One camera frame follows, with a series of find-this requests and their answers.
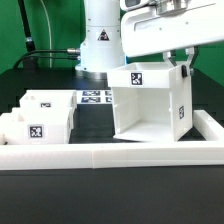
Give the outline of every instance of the black table surface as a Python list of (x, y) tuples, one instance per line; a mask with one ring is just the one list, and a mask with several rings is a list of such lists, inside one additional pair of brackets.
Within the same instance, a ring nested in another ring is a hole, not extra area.
[[(19, 106), (27, 89), (109, 88), (106, 80), (76, 77), (71, 69), (8, 70), (0, 75), (0, 113)], [(197, 70), (192, 94), (194, 109), (205, 109), (223, 125), (224, 88)], [(74, 116), (71, 144), (120, 142), (112, 138), (110, 104), (79, 105)], [(203, 140), (196, 130), (185, 139)], [(1, 224), (216, 224), (223, 220), (224, 166), (0, 171)]]

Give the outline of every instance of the green wall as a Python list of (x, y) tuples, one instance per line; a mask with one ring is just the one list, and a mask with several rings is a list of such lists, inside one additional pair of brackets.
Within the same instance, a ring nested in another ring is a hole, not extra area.
[[(53, 49), (79, 47), (85, 37), (83, 0), (45, 0), (52, 28)], [(39, 0), (25, 0), (33, 39), (37, 49), (48, 49), (48, 27)], [(17, 0), (1, 0), (0, 7), (0, 74), (12, 68), (26, 53), (23, 26)], [(178, 59), (184, 58), (180, 53)], [(195, 67), (224, 86), (224, 43), (200, 47)], [(160, 54), (131, 58), (129, 61), (161, 61)], [(77, 62), (55, 60), (54, 67), (71, 67)], [(40, 65), (49, 66), (49, 60)]]

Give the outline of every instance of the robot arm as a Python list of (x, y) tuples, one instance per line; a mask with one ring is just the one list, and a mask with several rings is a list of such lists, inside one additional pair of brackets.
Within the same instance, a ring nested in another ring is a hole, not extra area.
[(121, 0), (127, 56), (163, 53), (224, 40), (223, 0)]

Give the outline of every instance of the white cardboard box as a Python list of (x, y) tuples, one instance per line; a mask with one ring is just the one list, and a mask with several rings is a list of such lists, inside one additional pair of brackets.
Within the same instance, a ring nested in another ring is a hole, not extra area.
[(0, 131), (9, 145), (66, 144), (72, 128), (73, 111), (69, 107), (13, 108), (0, 117)]
[(191, 77), (181, 65), (132, 63), (108, 72), (115, 138), (177, 141), (192, 128)]
[(22, 108), (77, 108), (76, 90), (27, 90), (19, 102)]

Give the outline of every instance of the cable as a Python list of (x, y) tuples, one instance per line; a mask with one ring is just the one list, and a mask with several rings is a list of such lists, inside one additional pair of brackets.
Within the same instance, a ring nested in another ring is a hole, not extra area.
[[(44, 1), (43, 0), (40, 0), (42, 6), (43, 6), (43, 9), (44, 9), (44, 12), (45, 12), (45, 15), (46, 15), (46, 19), (47, 19), (47, 24), (48, 24), (48, 32), (49, 32), (49, 45), (50, 45), (50, 50), (52, 50), (52, 35), (51, 35), (51, 23), (50, 23), (50, 19), (49, 19), (49, 15), (48, 15), (48, 11), (47, 11), (47, 8), (44, 4)], [(50, 53), (50, 68), (52, 68), (52, 53)]]
[(31, 36), (30, 26), (29, 26), (27, 14), (26, 14), (26, 8), (25, 8), (24, 1), (23, 0), (18, 0), (18, 4), (19, 4), (19, 8), (20, 8), (22, 21), (23, 21), (24, 33), (25, 33), (25, 37), (26, 37), (27, 51), (28, 52), (34, 51), (35, 50), (35, 44), (34, 44), (34, 41), (32, 39), (32, 36)]
[(67, 53), (67, 52), (68, 52), (67, 50), (35, 50), (35, 51), (27, 52), (21, 58), (29, 56), (29, 55), (33, 55), (33, 54), (39, 54), (39, 53)]
[(40, 56), (40, 55), (27, 55), (24, 57), (21, 57), (19, 60), (16, 61), (16, 63), (13, 66), (13, 69), (17, 69), (19, 64), (24, 60), (28, 58), (47, 58), (47, 59), (62, 59), (62, 60), (78, 60), (79, 56), (73, 56), (73, 57), (50, 57), (50, 56)]

